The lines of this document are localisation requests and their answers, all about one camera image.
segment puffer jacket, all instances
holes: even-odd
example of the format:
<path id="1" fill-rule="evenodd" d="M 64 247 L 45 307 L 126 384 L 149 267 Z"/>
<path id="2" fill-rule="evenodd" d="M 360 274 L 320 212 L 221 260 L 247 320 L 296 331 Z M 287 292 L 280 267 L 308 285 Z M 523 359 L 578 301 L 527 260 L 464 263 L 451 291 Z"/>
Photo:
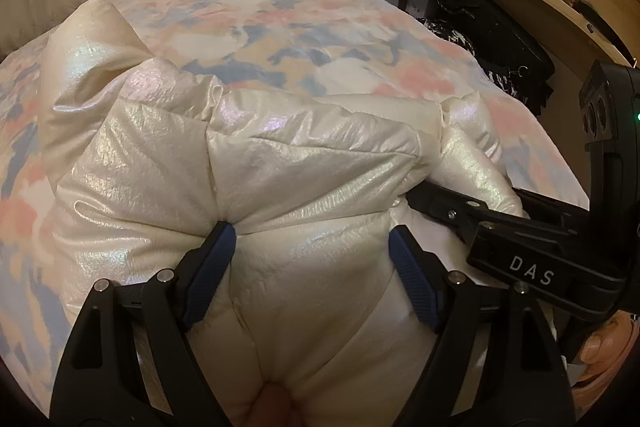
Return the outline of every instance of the puffer jacket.
<path id="1" fill-rule="evenodd" d="M 428 179 L 522 215 L 478 93 L 438 103 L 229 89 L 153 57 L 106 0 L 53 33 L 40 82 L 50 248 L 71 320 L 95 280 L 146 281 L 218 220 L 238 232 L 188 336 L 235 425 L 268 381 L 290 390 L 309 427 L 391 425 L 435 337 L 389 260 L 390 229 L 408 225 L 447 269 L 495 283 L 402 195 Z M 166 409 L 142 338 L 139 349 Z M 477 385 L 467 380 L 460 407 Z"/>

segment blue rubber grip pad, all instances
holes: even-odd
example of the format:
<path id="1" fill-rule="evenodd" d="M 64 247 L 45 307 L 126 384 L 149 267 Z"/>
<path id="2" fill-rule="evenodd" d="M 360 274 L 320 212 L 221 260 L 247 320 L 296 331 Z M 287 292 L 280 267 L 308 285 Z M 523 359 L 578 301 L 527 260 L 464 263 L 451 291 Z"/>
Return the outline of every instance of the blue rubber grip pad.
<path id="1" fill-rule="evenodd" d="M 235 251 L 236 230 L 227 224 L 187 290 L 182 316 L 182 323 L 187 328 L 203 320 Z"/>
<path id="2" fill-rule="evenodd" d="M 438 330 L 438 296 L 398 229 L 389 232 L 389 256 L 396 267 L 418 320 Z"/>

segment pearlescent white fabric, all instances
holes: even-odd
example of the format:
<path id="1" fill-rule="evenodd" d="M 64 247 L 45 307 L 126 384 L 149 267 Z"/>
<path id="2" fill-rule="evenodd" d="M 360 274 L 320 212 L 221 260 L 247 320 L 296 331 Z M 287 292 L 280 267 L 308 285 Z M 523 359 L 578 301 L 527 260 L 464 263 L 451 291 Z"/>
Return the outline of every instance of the pearlescent white fabric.
<path id="1" fill-rule="evenodd" d="M 434 335 L 394 273 L 387 235 L 406 223 L 423 248 L 451 243 L 402 195 L 426 178 L 522 215 L 476 95 L 229 89 L 151 57 L 106 0 L 52 34 L 40 75 L 38 136 L 72 320 L 96 279 L 145 281 L 216 221 L 235 226 L 236 254 L 189 336 L 235 425 L 267 381 L 291 391 L 309 427 L 391 425 Z M 448 268 L 465 266 L 458 250 L 440 248 Z M 461 407 L 472 398 L 471 386 Z"/>

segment floral bedsheet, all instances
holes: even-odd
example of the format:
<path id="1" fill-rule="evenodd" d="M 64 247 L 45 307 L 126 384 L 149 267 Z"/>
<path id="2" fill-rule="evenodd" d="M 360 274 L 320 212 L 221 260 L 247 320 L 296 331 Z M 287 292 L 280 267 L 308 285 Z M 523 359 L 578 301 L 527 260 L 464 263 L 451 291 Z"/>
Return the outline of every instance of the floral bedsheet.
<path id="1" fill-rule="evenodd" d="M 236 88 L 433 100 L 478 90 L 513 184 L 588 205 L 533 115 L 495 87 L 468 52 L 383 0 L 112 1 L 156 55 Z M 0 64 L 0 357 L 45 412 L 71 327 L 47 249 L 53 194 L 37 140 L 47 38 Z"/>

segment metal screw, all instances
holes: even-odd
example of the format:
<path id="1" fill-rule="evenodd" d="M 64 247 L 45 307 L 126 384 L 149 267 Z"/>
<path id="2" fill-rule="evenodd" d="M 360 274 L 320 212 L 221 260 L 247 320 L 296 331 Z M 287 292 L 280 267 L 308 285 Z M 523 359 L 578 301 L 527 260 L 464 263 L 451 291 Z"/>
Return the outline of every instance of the metal screw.
<path id="1" fill-rule="evenodd" d="M 447 275 L 447 279 L 453 284 L 462 284 L 466 281 L 466 275 L 458 270 L 453 270 Z"/>
<path id="2" fill-rule="evenodd" d="M 529 293 L 529 285 L 526 282 L 518 281 L 513 285 L 513 289 L 521 295 Z"/>
<path id="3" fill-rule="evenodd" d="M 109 287 L 108 279 L 100 279 L 94 283 L 94 290 L 97 292 L 104 292 Z"/>
<path id="4" fill-rule="evenodd" d="M 168 268 L 165 268 L 164 270 L 160 270 L 158 272 L 158 275 L 156 275 L 156 277 L 160 282 L 169 282 L 171 279 L 174 278 L 174 271 Z"/>

